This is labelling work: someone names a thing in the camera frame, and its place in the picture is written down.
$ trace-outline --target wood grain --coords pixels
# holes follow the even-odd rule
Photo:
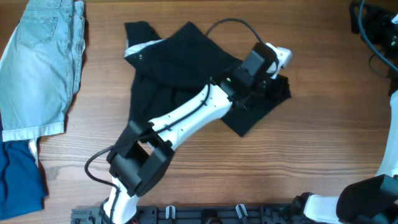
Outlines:
[[[397,7],[393,1],[381,4]],[[110,188],[91,181],[83,166],[112,145],[127,123],[134,68],[123,59],[123,24],[132,21],[147,21],[168,37],[187,21],[206,30],[218,19],[240,17],[265,41],[294,53],[281,71],[290,79],[291,100],[244,138],[221,121],[205,126],[178,150],[140,205],[288,202],[302,192],[338,195],[348,184],[372,177],[389,130],[389,80],[368,68],[371,52],[351,33],[348,5],[335,0],[88,2],[87,62],[67,132],[40,143],[50,192],[45,210],[4,223],[69,223],[71,209],[99,205],[109,196]],[[1,50],[23,10],[21,4],[0,6]],[[256,42],[235,23],[217,27],[210,37],[239,58]],[[91,170],[110,179],[108,167],[100,157]]]

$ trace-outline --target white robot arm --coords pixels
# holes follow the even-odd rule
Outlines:
[[[386,152],[375,176],[387,175],[396,179],[396,175],[398,175],[398,91],[392,94],[390,105],[391,125]],[[305,204],[304,215],[316,222],[340,224],[336,213],[338,201],[339,196],[311,195]]]
[[[150,44],[156,43],[131,47],[134,50],[132,54],[138,54]],[[222,118],[232,108],[242,105],[250,96],[263,91],[265,85],[258,89],[259,85],[256,83],[265,83],[264,74],[267,74],[268,78],[275,79],[279,70],[285,68],[291,58],[292,53],[288,49],[274,47],[269,43],[265,46],[258,43],[240,66],[230,74],[221,76],[219,80],[213,80],[197,96],[182,106],[161,117],[151,119],[148,124],[142,126],[131,121],[118,141],[148,135],[147,139],[141,141],[147,143],[154,151],[148,156],[137,142],[131,142],[109,153],[107,161],[111,164],[112,181],[120,188],[120,192],[115,198],[116,189],[113,188],[108,201],[103,205],[108,220],[112,204],[116,200],[112,222],[115,224],[128,222],[136,213],[139,197],[162,178],[178,147],[204,125]],[[178,121],[201,104],[203,106],[191,116]]]

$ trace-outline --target light blue denim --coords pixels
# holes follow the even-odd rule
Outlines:
[[[0,60],[3,141],[64,132],[80,85],[83,11],[83,1],[29,1]]]

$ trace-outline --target blue cloth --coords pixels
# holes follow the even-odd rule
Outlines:
[[[0,220],[43,209],[45,196],[29,141],[3,142],[0,138]]]

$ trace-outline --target seam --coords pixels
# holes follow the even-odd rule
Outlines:
[[[53,29],[53,26],[51,25],[51,23],[50,23],[50,21],[49,21],[48,18],[43,18],[43,21],[48,25],[48,27],[49,27],[50,29]]]
[[[41,128],[41,127],[58,126],[60,124],[63,124],[63,121],[57,122],[57,123],[52,123],[52,124],[45,124],[45,125],[36,126],[36,127],[30,127],[30,128],[18,128],[18,129],[3,130],[3,132],[8,132],[8,131],[29,131],[29,130],[38,129],[38,128]]]
[[[36,4],[38,6],[31,6],[30,4],[27,5],[25,11],[67,11],[70,6],[60,6],[60,7],[53,7],[53,8],[42,8],[40,4]]]
[[[30,48],[34,48],[34,47],[36,47],[38,44],[48,43],[48,42],[50,42],[50,41],[51,41],[51,40],[40,40],[40,41],[38,41],[38,42],[36,42],[36,43],[34,43],[34,44],[28,44],[28,43],[26,43],[26,42],[21,41],[21,37],[19,37],[18,43],[23,44],[23,45],[25,45],[25,46],[27,46],[27,47],[30,47]]]
[[[43,6],[55,6],[56,8],[59,8],[61,6],[61,0],[57,0],[53,3],[46,1],[45,2],[41,2],[39,0],[32,0],[30,3],[31,4],[38,4],[38,5],[43,5]]]
[[[29,21],[29,19],[45,19],[43,17],[22,16],[21,21]]]
[[[14,130],[3,130],[2,138],[3,141],[18,141],[26,140],[32,138],[39,138],[41,136],[49,136],[53,134],[60,134],[65,132],[65,127],[63,121],[61,123],[46,124],[43,126],[37,126],[29,128],[29,130],[24,129],[14,129]]]
[[[76,74],[75,74],[75,84],[73,85],[74,93],[77,93],[78,91],[78,86],[79,83],[78,81],[80,80],[81,77],[81,60],[83,57],[83,50],[81,49],[81,45],[84,39],[84,29],[85,29],[85,23],[84,23],[84,19],[82,19],[82,17],[80,17],[80,21],[81,21],[81,26],[80,26],[80,36],[79,36],[79,43],[77,45],[77,52],[78,52],[78,58],[77,58],[77,69],[76,69]]]
[[[71,36],[71,33],[70,33],[70,23],[71,23],[71,16],[70,16],[70,11],[68,11],[68,13],[67,13],[67,23],[66,23],[66,33],[65,33],[65,42],[66,42],[66,45],[65,45],[65,56],[66,56],[66,58],[67,58],[67,62],[68,62],[68,67],[67,67],[67,78],[68,78],[68,81],[69,81],[69,85],[67,86],[67,95],[68,95],[68,101],[67,101],[67,107],[66,108],[64,108],[64,110],[62,111],[62,113],[64,114],[64,116],[66,116],[66,114],[67,114],[67,111],[68,111],[68,109],[69,109],[69,106],[70,106],[70,103],[72,102],[72,99],[73,99],[73,68],[72,68],[72,73],[71,73],[71,71],[70,71],[70,69],[71,69],[71,67],[72,67],[72,62],[70,61],[71,59],[70,59],[70,56],[69,56],[69,54],[71,54],[72,55],[72,40],[71,40],[71,38],[73,38],[73,36],[72,37],[70,37]]]

